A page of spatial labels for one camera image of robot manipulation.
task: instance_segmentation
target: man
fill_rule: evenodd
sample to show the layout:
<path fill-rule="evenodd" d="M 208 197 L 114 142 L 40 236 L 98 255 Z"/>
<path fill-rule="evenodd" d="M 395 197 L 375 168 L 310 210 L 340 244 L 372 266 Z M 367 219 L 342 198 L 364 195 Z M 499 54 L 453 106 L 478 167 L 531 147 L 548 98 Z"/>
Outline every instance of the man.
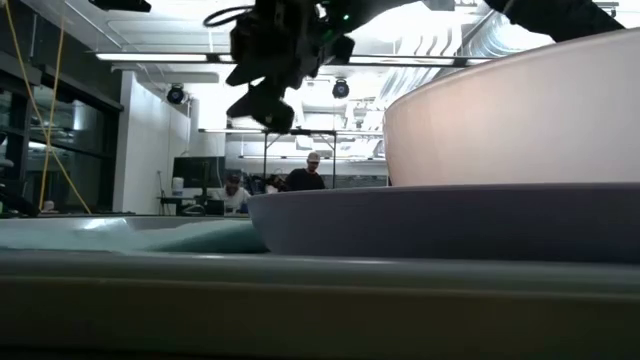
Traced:
<path fill-rule="evenodd" d="M 240 187 L 240 177 L 237 175 L 230 175 L 227 177 L 227 181 L 224 186 L 224 191 L 220 200 L 224 201 L 224 206 L 227 211 L 238 212 L 242 209 L 242 205 L 245 205 L 251 194 L 244 188 Z"/>
<path fill-rule="evenodd" d="M 285 183 L 289 191 L 307 191 L 326 189 L 322 177 L 318 174 L 320 155 L 312 152 L 307 157 L 307 168 L 296 169 L 287 176 Z"/>

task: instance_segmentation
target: white wall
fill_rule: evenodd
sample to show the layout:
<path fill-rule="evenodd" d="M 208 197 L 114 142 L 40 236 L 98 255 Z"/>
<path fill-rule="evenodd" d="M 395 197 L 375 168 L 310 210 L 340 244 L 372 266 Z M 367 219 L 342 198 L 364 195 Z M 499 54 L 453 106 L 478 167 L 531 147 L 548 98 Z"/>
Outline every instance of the white wall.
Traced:
<path fill-rule="evenodd" d="M 190 119 L 142 86 L 133 72 L 122 77 L 115 211 L 157 214 L 162 188 L 170 194 L 173 159 L 189 148 Z"/>

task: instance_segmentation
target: white bowl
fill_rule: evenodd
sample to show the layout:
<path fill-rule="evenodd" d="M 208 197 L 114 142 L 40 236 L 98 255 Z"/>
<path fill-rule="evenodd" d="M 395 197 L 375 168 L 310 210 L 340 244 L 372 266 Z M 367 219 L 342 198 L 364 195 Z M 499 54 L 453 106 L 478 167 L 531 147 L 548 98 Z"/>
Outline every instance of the white bowl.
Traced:
<path fill-rule="evenodd" d="M 393 185 L 640 181 L 640 30 L 460 71 L 385 114 Z"/>

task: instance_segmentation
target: white cap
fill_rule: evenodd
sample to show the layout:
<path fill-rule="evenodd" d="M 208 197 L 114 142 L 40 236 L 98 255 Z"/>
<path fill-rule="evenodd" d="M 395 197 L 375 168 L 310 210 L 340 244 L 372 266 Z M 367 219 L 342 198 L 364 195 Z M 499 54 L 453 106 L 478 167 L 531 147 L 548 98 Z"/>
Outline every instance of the white cap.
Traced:
<path fill-rule="evenodd" d="M 307 161 L 308 162 L 320 162 L 320 155 L 318 155 L 317 152 L 309 153 L 309 156 L 307 157 Z"/>

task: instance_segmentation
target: black cable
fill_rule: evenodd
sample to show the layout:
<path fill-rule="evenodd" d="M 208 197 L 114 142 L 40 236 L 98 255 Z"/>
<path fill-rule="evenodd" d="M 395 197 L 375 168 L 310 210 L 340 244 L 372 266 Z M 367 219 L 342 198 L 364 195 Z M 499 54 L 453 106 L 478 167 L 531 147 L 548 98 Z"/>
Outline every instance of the black cable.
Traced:
<path fill-rule="evenodd" d="M 234 16 L 230 16 L 226 19 L 223 20 L 219 20 L 216 22 L 211 22 L 213 19 L 220 17 L 222 15 L 228 14 L 230 12 L 235 12 L 235 11 L 247 11 L 247 10 L 251 10 L 253 9 L 253 5 L 245 5 L 245 6 L 234 6 L 234 7 L 230 7 L 230 8 L 226 8 L 226 9 L 222 9 L 220 11 L 216 11 L 213 14 L 207 16 L 204 21 L 202 22 L 202 25 L 204 25 L 205 27 L 218 27 L 218 26 L 222 26 L 225 24 L 228 24 L 232 21 L 237 20 L 240 16 L 244 15 L 245 13 L 243 12 L 242 14 L 238 14 L 238 15 L 234 15 Z"/>

